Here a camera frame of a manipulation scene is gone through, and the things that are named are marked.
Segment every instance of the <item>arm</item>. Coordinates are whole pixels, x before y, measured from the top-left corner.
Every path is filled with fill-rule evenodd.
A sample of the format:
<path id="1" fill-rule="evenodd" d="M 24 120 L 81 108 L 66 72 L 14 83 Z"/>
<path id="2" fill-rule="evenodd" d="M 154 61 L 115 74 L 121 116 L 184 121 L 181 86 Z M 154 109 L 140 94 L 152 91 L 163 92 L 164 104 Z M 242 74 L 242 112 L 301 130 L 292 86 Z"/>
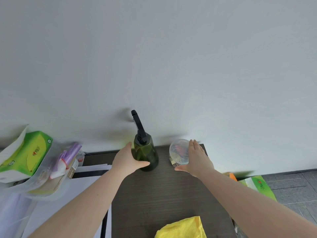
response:
<path id="1" fill-rule="evenodd" d="M 131 142 L 128 143 L 117 153 L 108 172 L 44 222 L 29 238 L 93 237 L 123 179 L 149 164 L 135 160 Z"/>
<path id="2" fill-rule="evenodd" d="M 188 165 L 175 170 L 199 178 L 248 237 L 316 237 L 317 226 L 302 216 L 216 171 L 196 140 L 188 153 Z"/>

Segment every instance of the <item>green tissue package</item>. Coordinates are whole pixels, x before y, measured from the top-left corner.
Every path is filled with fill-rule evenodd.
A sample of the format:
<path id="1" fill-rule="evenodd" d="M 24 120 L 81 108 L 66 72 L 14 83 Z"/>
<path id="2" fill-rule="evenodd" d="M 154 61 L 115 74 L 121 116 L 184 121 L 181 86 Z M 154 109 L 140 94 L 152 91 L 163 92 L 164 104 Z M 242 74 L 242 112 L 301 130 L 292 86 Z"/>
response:
<path id="1" fill-rule="evenodd" d="M 264 181 L 262 176 L 253 176 L 244 180 L 240 180 L 239 182 L 277 201 L 275 195 L 273 194 L 267 183 Z"/>
<path id="2" fill-rule="evenodd" d="M 0 165 L 0 182 L 2 183 L 24 180 L 34 175 L 53 141 L 50 136 L 41 131 L 25 133 L 24 138 L 20 139 L 18 146 L 10 152 L 6 152 L 7 148 L 2 151 L 9 154 Z"/>

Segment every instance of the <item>orange object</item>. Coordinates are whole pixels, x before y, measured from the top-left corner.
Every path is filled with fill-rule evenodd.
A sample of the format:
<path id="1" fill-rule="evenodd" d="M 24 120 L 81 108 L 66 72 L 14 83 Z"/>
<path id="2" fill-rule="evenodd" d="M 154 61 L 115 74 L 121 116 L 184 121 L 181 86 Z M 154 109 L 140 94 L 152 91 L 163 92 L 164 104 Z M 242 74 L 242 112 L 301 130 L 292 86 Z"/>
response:
<path id="1" fill-rule="evenodd" d="M 230 177 L 231 179 L 237 181 L 237 179 L 236 179 L 236 177 L 235 177 L 235 175 L 234 175 L 233 173 L 230 173 L 230 174 L 229 174 L 229 177 Z"/>

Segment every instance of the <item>left hand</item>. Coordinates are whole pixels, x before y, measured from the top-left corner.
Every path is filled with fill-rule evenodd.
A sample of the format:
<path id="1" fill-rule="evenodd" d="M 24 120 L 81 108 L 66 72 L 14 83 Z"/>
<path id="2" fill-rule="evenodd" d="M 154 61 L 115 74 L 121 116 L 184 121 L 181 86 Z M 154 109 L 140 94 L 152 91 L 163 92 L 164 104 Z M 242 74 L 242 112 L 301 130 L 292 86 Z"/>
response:
<path id="1" fill-rule="evenodd" d="M 124 177 L 128 176 L 129 174 L 132 174 L 137 169 L 143 168 L 150 164 L 150 162 L 147 161 L 135 160 L 132 156 L 131 145 L 132 143 L 129 142 L 126 144 L 124 148 L 117 152 L 112 163 L 111 169 L 117 170 Z"/>

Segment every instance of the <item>hand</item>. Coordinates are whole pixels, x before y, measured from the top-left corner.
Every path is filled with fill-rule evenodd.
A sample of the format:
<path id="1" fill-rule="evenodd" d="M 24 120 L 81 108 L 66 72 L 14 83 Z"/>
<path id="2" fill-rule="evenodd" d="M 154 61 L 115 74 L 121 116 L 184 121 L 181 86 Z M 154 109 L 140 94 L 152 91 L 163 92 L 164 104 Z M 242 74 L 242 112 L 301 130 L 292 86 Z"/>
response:
<path id="1" fill-rule="evenodd" d="M 215 169 L 212 161 L 205 154 L 205 151 L 196 140 L 189 141 L 188 156 L 188 164 L 177 166 L 175 170 L 186 171 L 192 176 L 199 178 L 199 175 L 204 173 L 204 171 Z"/>
<path id="2" fill-rule="evenodd" d="M 112 163 L 111 169 L 117 170 L 123 175 L 123 177 L 126 177 L 137 169 L 150 164 L 150 162 L 147 161 L 135 160 L 132 156 L 131 145 L 131 142 L 127 143 L 126 146 L 116 154 Z"/>

